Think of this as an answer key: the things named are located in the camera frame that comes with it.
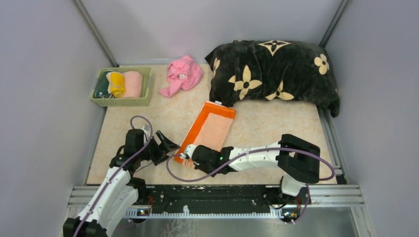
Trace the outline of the rolled peach towel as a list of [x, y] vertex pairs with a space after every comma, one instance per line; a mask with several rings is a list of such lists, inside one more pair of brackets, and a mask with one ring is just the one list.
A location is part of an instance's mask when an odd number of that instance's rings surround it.
[[125, 82], [125, 93], [123, 98], [139, 98], [141, 96], [143, 76], [138, 71], [123, 73]]

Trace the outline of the pink towel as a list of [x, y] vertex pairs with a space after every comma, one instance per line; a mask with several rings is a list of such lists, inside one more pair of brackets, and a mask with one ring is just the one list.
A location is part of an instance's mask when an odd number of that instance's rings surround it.
[[174, 96], [179, 90], [189, 91], [201, 82], [203, 70], [189, 56], [185, 55], [173, 60], [168, 65], [168, 86], [159, 90], [167, 98]]

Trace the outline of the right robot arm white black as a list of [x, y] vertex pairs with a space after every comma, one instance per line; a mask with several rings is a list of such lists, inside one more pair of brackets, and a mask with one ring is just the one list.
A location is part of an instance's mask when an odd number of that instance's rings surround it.
[[291, 134], [266, 146], [254, 148], [224, 147], [220, 151], [190, 144], [186, 157], [196, 169], [212, 176], [251, 168], [280, 168], [285, 172], [278, 190], [283, 203], [292, 203], [301, 188], [320, 181], [320, 148]]

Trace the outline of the green plastic basket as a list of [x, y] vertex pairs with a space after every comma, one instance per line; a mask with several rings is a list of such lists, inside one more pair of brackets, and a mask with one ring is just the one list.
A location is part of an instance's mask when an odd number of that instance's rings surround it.
[[[97, 86], [99, 76], [106, 70], [111, 70], [112, 72], [119, 72], [123, 74], [128, 71], [138, 71], [143, 76], [141, 96], [139, 98], [108, 98], [108, 99], [94, 99], [93, 92]], [[135, 107], [135, 106], [148, 106], [150, 104], [150, 94], [152, 92], [152, 83], [151, 83], [151, 68], [150, 67], [119, 67], [119, 68], [103, 68], [99, 71], [97, 76], [97, 83], [94, 90], [90, 94], [90, 99], [92, 102], [96, 103], [101, 107]]]

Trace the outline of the rolled dark green towel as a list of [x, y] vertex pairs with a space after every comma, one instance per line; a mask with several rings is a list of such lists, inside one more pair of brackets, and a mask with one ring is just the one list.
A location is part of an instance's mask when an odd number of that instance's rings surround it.
[[93, 92], [94, 99], [108, 99], [113, 97], [109, 89], [109, 81], [106, 77], [110, 72], [112, 71], [106, 70], [99, 76], [97, 86]]

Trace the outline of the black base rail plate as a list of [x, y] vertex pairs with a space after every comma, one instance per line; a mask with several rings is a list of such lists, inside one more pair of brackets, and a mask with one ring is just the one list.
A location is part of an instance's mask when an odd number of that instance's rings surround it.
[[311, 203], [303, 187], [296, 197], [278, 185], [147, 185], [139, 191], [136, 205], [153, 214], [267, 214], [270, 208], [304, 207]]

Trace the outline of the grey yellow duck towel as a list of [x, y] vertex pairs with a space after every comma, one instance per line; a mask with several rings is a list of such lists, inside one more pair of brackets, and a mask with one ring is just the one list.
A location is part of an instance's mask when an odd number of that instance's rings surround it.
[[108, 93], [114, 98], [121, 98], [126, 92], [124, 75], [119, 72], [109, 72], [106, 74], [106, 79], [109, 83]]

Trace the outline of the black floral pillow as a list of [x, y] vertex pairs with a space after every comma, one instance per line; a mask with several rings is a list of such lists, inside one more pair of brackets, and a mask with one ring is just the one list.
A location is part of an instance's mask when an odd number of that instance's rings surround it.
[[337, 81], [323, 47], [295, 40], [235, 40], [217, 46], [205, 60], [212, 71], [212, 102], [233, 107], [243, 100], [305, 101], [339, 115]]

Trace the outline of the orange peach towel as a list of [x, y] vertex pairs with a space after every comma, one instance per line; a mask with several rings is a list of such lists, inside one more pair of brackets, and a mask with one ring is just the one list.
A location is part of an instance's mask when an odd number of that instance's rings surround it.
[[190, 144], [204, 145], [213, 150], [220, 151], [235, 116], [235, 109], [206, 101], [176, 154], [178, 155], [184, 152]]

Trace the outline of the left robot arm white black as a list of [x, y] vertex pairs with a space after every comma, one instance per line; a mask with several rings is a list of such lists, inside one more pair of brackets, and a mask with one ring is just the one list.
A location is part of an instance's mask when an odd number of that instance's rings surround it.
[[110, 237], [132, 205], [149, 203], [152, 199], [145, 180], [134, 176], [141, 162], [158, 165], [179, 148], [159, 130], [153, 133], [148, 126], [130, 129], [89, 203], [77, 217], [64, 222], [63, 236]]

